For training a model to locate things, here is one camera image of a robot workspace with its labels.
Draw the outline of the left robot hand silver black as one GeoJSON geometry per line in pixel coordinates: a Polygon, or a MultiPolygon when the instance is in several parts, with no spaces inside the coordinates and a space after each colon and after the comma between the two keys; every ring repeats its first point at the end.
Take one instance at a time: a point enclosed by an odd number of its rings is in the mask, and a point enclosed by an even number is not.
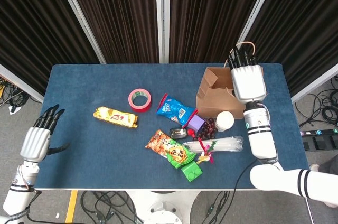
{"type": "Polygon", "coordinates": [[[45,110],[26,133],[20,152],[25,161],[40,163],[48,155],[65,151],[70,143],[67,142],[59,147],[50,148],[50,139],[54,133],[59,118],[65,109],[59,110],[59,104],[45,110]]]}

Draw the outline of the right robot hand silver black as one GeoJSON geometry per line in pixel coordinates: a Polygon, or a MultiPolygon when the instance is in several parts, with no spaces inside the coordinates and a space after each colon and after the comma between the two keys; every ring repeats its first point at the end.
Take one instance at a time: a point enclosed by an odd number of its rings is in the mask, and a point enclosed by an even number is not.
{"type": "Polygon", "coordinates": [[[230,50],[224,63],[230,68],[235,97],[245,105],[250,102],[261,102],[267,96],[262,68],[258,64],[255,52],[253,42],[239,42],[230,50]],[[245,44],[252,46],[251,56],[248,56],[245,50],[240,51],[240,46],[245,44]]]}

